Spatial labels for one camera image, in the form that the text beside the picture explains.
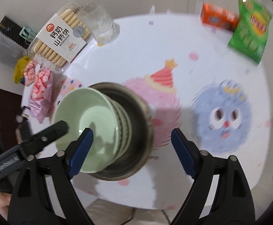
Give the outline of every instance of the yellow bag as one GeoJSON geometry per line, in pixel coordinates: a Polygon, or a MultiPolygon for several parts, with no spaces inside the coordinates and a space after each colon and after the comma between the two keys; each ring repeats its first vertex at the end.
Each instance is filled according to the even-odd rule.
{"type": "Polygon", "coordinates": [[[17,65],[15,65],[13,74],[13,80],[16,84],[20,83],[24,77],[23,72],[29,62],[30,58],[27,56],[22,57],[19,61],[17,61],[17,65]]]}

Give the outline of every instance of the candy wrapper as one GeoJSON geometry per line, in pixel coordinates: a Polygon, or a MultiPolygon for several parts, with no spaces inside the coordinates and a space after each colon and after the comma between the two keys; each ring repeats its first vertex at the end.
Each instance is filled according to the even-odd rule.
{"type": "Polygon", "coordinates": [[[48,68],[41,68],[30,95],[31,115],[41,124],[50,110],[53,75],[48,68]]]}
{"type": "Polygon", "coordinates": [[[23,74],[25,77],[25,86],[29,86],[35,81],[35,66],[36,62],[32,60],[27,64],[26,68],[24,69],[23,74]]]}

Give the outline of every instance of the pink dot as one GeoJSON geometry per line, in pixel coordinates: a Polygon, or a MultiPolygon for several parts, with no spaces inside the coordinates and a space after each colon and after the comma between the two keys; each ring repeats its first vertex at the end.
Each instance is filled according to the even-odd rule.
{"type": "Polygon", "coordinates": [[[271,127],[271,120],[270,120],[270,119],[268,119],[268,120],[266,121],[265,127],[266,127],[266,128],[271,127]]]}
{"type": "Polygon", "coordinates": [[[160,120],[159,118],[155,118],[155,119],[152,119],[152,123],[154,126],[162,126],[163,125],[163,121],[160,120]]]}
{"type": "Polygon", "coordinates": [[[129,179],[123,179],[118,181],[118,184],[121,186],[128,186],[129,185],[129,179]]]}
{"type": "Polygon", "coordinates": [[[189,54],[189,59],[190,59],[191,61],[198,61],[199,55],[198,55],[197,53],[195,53],[195,52],[191,52],[191,53],[189,54]]]}
{"type": "Polygon", "coordinates": [[[170,205],[166,208],[166,210],[175,210],[176,206],[175,205],[170,205]]]}

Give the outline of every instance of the round table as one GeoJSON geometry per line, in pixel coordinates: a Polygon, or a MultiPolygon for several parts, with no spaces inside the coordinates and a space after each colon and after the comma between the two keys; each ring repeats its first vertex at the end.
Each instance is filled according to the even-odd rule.
{"type": "MultiPolygon", "coordinates": [[[[198,16],[143,15],[116,23],[120,34],[115,41],[98,46],[92,40],[54,78],[52,111],[75,88],[123,84],[150,106],[154,150],[147,164],[125,180],[102,181],[79,173],[72,183],[82,203],[94,196],[143,209],[181,206],[193,181],[171,145],[173,128],[214,156],[236,155],[253,188],[263,170],[271,125],[263,63],[256,65],[228,48],[232,33],[202,25],[198,16]]],[[[23,105],[28,105],[30,91],[31,86],[25,88],[23,105]]],[[[49,118],[43,124],[33,118],[30,122],[34,132],[50,124],[49,118]]],[[[40,157],[56,151],[51,144],[40,157]]],[[[212,204],[216,186],[215,176],[205,206],[212,204]]]]}

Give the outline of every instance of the glass cup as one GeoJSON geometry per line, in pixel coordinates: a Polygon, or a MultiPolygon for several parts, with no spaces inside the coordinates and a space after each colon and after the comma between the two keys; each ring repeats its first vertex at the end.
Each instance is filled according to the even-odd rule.
{"type": "Polygon", "coordinates": [[[81,7],[81,21],[100,44],[111,42],[119,35],[119,29],[100,1],[93,1],[81,7]]]}

